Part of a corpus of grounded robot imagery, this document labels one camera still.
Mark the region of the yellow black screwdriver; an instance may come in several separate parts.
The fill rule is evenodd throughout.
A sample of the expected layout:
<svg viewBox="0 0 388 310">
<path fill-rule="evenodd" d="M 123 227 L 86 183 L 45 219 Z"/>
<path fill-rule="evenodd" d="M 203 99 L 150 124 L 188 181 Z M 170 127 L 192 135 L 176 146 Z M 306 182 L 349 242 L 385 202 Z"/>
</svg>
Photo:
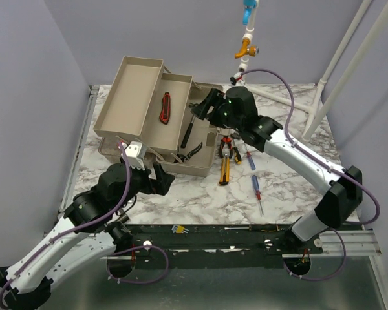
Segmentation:
<svg viewBox="0 0 388 310">
<path fill-rule="evenodd" d="M 242 163 L 241 154 L 239 152 L 238 147 L 236 147 L 236 146 L 233 146 L 233 158 L 234 158 L 236 164 L 240 165 Z"/>
</svg>

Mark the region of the blue handled screwdriver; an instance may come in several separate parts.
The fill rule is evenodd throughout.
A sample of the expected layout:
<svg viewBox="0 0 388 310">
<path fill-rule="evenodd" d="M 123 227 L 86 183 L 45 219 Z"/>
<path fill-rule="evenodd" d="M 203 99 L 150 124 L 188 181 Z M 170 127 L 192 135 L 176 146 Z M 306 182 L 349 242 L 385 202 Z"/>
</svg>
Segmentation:
<svg viewBox="0 0 388 310">
<path fill-rule="evenodd" d="M 252 158 L 252 154 L 250 153 L 250 151 L 248 150 L 248 147 L 245 145 L 244 146 L 245 149 L 246 149 L 246 157 L 248 159 L 248 163 L 250 165 L 250 168 L 255 171 L 256 170 L 256 166 L 255 166 L 255 163 L 254 163 L 254 160 Z"/>
</svg>

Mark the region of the translucent grey-brown toolbox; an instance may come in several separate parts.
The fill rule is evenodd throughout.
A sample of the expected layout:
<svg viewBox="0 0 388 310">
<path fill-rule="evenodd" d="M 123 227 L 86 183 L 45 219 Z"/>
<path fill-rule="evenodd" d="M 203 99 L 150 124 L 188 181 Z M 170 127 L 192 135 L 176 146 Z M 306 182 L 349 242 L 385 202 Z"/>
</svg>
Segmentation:
<svg viewBox="0 0 388 310">
<path fill-rule="evenodd" d="M 111 163 L 119 160 L 118 140 L 142 142 L 147 150 L 144 162 L 153 161 L 165 171 L 205 177 L 215 159 L 221 130 L 196 119 L 185 149 L 181 141 L 191 120 L 191 105 L 200 103 L 218 84 L 195 82 L 190 75 L 173 74 L 161 59 L 125 56 L 94 125 L 101 137 L 99 153 Z M 159 120 L 162 97 L 171 95 L 171 117 Z M 171 154 L 187 154 L 200 142 L 203 147 L 185 163 L 174 163 Z"/>
</svg>

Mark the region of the grey black wire stripper pliers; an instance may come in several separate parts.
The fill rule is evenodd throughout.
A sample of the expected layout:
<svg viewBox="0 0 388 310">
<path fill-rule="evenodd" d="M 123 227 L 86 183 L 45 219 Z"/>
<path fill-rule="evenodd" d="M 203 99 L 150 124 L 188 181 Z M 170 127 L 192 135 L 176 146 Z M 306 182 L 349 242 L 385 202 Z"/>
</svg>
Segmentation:
<svg viewBox="0 0 388 310">
<path fill-rule="evenodd" d="M 194 149 L 187 154 L 171 154 L 174 157 L 174 163 L 185 163 L 189 161 L 194 155 L 200 152 L 203 147 L 203 142 L 200 142 Z"/>
</svg>

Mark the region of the yellow hex key set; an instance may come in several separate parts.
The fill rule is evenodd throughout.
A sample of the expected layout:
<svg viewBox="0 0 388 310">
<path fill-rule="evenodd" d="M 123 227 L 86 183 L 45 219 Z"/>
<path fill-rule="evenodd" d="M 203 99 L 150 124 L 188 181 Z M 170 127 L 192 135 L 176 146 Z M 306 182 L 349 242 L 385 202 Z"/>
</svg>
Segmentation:
<svg viewBox="0 0 388 310">
<path fill-rule="evenodd" d="M 175 233 L 175 234 L 187 234 L 187 233 L 189 233 L 189 229 L 182 226 L 182 225 L 172 226 L 171 231 L 172 231 L 172 233 Z"/>
</svg>

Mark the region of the red black utility knife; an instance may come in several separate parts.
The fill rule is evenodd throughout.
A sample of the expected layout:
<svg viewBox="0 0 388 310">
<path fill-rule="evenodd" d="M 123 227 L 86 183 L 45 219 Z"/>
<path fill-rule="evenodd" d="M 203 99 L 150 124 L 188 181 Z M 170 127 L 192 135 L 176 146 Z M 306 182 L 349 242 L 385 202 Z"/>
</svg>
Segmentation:
<svg viewBox="0 0 388 310">
<path fill-rule="evenodd" d="M 171 117 L 171 95 L 165 92 L 162 97 L 162 108 L 159 114 L 159 120 L 162 124 L 167 125 Z"/>
</svg>

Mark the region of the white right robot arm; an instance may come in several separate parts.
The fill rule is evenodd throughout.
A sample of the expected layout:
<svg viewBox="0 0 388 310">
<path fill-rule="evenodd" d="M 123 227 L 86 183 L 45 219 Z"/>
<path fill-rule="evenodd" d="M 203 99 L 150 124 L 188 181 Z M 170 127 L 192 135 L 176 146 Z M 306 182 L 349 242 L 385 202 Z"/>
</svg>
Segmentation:
<svg viewBox="0 0 388 310">
<path fill-rule="evenodd" d="M 226 92 L 213 88 L 191 113 L 215 127 L 235 130 L 246 144 L 282 161 L 322 194 L 316 208 L 288 229 L 284 240 L 290 252 L 299 253 L 318 233 L 340 227 L 362 202 L 358 168 L 333 165 L 308 147 L 299 147 L 287 138 L 280 123 L 258 113 L 254 96 L 246 87 Z"/>
</svg>

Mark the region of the orange black long-nose pliers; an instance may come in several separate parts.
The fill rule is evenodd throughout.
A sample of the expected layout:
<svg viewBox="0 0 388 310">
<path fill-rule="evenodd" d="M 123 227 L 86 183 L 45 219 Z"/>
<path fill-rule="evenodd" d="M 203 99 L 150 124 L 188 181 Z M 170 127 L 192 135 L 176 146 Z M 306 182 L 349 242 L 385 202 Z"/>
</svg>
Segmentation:
<svg viewBox="0 0 388 310">
<path fill-rule="evenodd" d="M 228 155 L 229 158 L 232 158 L 233 146 L 232 139 L 229 136 L 224 136 L 221 139 L 218 154 L 220 158 L 225 157 L 225 155 Z"/>
</svg>

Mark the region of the black-handled claw hammer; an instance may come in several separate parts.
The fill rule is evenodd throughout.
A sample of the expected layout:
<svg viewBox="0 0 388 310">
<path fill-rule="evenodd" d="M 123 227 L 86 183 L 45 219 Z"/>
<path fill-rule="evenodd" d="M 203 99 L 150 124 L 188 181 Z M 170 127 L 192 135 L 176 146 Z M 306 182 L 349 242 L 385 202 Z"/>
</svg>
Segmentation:
<svg viewBox="0 0 388 310">
<path fill-rule="evenodd" d="M 197 119 L 196 115 L 191 114 L 191 120 L 189 122 L 189 125 L 188 125 L 188 127 L 187 127 L 187 129 L 185 131 L 184 137 L 183 137 L 183 139 L 181 141 L 181 144 L 180 144 L 180 148 L 181 149 L 185 149 L 186 148 L 186 146 L 188 144 L 189 137 L 191 135 L 191 131 L 193 129 L 193 124 L 194 124 L 196 119 Z"/>
</svg>

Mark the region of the orange brass tap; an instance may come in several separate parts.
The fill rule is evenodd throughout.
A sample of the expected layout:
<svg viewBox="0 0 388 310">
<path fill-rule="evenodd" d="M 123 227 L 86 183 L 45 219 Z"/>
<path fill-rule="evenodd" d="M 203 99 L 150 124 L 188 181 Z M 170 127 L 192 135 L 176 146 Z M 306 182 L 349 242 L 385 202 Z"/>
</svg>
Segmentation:
<svg viewBox="0 0 388 310">
<path fill-rule="evenodd" d="M 251 39 L 244 38 L 242 45 L 238 53 L 235 54 L 235 59 L 240 59 L 243 56 L 255 57 L 259 53 L 259 48 L 255 45 L 251 45 Z"/>
</svg>

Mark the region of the aluminium extrusion frame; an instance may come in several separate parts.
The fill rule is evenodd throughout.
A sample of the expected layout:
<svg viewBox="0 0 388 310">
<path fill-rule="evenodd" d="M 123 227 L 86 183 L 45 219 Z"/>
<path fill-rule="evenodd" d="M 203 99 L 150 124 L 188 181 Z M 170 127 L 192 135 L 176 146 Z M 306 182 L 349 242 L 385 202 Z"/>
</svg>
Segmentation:
<svg viewBox="0 0 388 310">
<path fill-rule="evenodd" d="M 36 246 L 56 218 L 82 132 L 89 93 L 88 84 L 52 86 L 44 95 L 35 92 L 39 103 L 25 110 L 19 166 L 23 181 L 19 189 L 25 195 L 21 204 L 26 222 L 20 234 L 23 250 L 18 258 Z"/>
</svg>

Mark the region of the yellow black utility knife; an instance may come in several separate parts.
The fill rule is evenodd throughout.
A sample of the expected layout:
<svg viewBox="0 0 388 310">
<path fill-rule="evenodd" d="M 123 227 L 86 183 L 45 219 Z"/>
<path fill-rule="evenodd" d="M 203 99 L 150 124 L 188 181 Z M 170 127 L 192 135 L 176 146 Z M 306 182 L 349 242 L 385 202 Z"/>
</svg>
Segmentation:
<svg viewBox="0 0 388 310">
<path fill-rule="evenodd" d="M 222 158 L 221 176 L 219 180 L 219 185 L 225 186 L 229 183 L 229 180 L 230 180 L 230 157 L 229 155 L 225 154 Z"/>
</svg>

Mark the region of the blue red screwdriver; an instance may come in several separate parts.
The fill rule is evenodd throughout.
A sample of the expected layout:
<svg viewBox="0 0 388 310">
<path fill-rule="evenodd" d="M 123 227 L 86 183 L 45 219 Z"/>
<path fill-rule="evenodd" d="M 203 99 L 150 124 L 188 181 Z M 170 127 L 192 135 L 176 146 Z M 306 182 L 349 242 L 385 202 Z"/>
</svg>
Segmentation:
<svg viewBox="0 0 388 310">
<path fill-rule="evenodd" d="M 261 203 L 261 192 L 260 192 L 259 182 L 256 175 L 252 175 L 252 184 L 253 184 L 255 196 L 257 198 L 257 202 L 259 205 L 259 212 L 261 216 L 264 216 L 263 205 Z"/>
</svg>

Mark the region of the white PVC pipe frame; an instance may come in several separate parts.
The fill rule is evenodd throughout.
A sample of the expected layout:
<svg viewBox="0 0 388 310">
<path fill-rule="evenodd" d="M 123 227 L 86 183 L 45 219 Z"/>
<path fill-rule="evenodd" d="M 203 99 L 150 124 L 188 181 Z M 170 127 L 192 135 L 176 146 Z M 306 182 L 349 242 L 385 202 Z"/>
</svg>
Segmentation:
<svg viewBox="0 0 388 310">
<path fill-rule="evenodd" d="M 377 40 L 378 36 L 382 33 L 382 31 L 388 24 L 388 1 L 387 1 L 385 6 L 382 8 L 382 11 L 376 18 L 374 24 L 371 26 L 367 35 L 365 36 L 360 46 L 358 47 L 356 53 L 353 55 L 351 61 L 347 65 L 340 79 L 336 83 L 335 87 L 330 93 L 330 96 L 327 98 L 325 103 L 321 103 L 321 95 L 324 91 L 325 86 L 327 85 L 329 77 L 331 76 L 334 69 L 336 68 L 338 61 L 342 57 L 350 40 L 355 34 L 355 31 L 360 25 L 361 20 L 363 19 L 364 15 L 368 11 L 371 3 L 372 3 L 371 1 L 361 2 L 361 5 L 358 11 L 353 17 L 353 20 L 351 21 L 345 35 L 343 36 L 340 44 L 338 45 L 332 59 L 330 60 L 330 63 L 328 64 L 326 70 L 324 71 L 322 77 L 319 79 L 316 85 L 316 93 L 312 101 L 312 104 L 310 106 L 301 105 L 297 103 L 295 104 L 295 107 L 297 109 L 303 112 L 306 112 L 308 114 L 305 129 L 301 138 L 305 143 L 308 143 L 311 140 L 316 129 L 320 126 L 323 118 L 327 115 L 327 112 L 331 109 L 338 95 L 343 90 L 343 87 L 347 84 L 350 77 L 353 75 L 353 73 L 355 72 L 355 70 L 363 60 L 363 58 L 367 55 L 367 52 L 370 50 L 374 42 Z M 242 40 L 246 37 L 251 39 L 251 45 L 253 45 L 252 41 L 253 41 L 253 34 L 255 32 L 255 19 L 259 8 L 259 4 L 260 2 L 258 2 L 258 7 L 253 10 L 253 13 L 250 17 L 248 24 L 245 25 L 245 31 L 242 37 Z M 244 74 L 248 70 L 248 64 L 249 64 L 250 58 L 251 58 L 250 56 L 243 56 L 242 58 L 239 59 L 240 63 L 238 66 L 238 73 L 234 75 L 234 78 L 232 79 L 232 83 L 237 83 L 241 86 L 246 86 L 248 90 L 250 90 L 254 94 L 257 94 L 264 98 L 271 99 L 278 103 L 290 106 L 292 103 L 289 99 L 274 95 L 270 92 L 264 92 L 262 90 L 258 90 L 257 88 L 252 87 L 245 82 Z"/>
</svg>

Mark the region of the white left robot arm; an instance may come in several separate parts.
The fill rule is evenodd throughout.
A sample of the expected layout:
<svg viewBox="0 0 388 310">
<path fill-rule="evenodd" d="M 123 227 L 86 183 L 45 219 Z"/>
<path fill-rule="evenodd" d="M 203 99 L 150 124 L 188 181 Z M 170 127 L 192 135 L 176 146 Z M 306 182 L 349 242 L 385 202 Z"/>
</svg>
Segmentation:
<svg viewBox="0 0 388 310">
<path fill-rule="evenodd" d="M 131 168 L 111 165 L 90 190 L 76 195 L 54 228 L 18 263 L 0 267 L 0 308 L 37 309 L 66 276 L 103 256 L 117 256 L 146 249 L 165 251 L 150 243 L 136 246 L 124 217 L 113 220 L 117 211 L 139 193 L 164 196 L 175 177 L 154 165 Z"/>
</svg>

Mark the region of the black metal base rail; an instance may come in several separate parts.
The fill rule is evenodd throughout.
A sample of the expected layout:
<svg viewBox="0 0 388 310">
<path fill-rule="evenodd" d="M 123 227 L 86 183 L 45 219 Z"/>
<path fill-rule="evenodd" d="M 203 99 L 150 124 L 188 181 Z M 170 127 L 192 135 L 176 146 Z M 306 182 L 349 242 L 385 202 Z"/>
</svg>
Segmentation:
<svg viewBox="0 0 388 310">
<path fill-rule="evenodd" d="M 187 234 L 172 233 L 173 225 L 127 225 L 117 236 L 115 256 L 107 265 L 118 276 L 133 270 L 231 269 L 283 266 L 283 256 L 307 257 L 323 252 L 319 235 L 290 243 L 287 225 L 183 225 Z"/>
</svg>

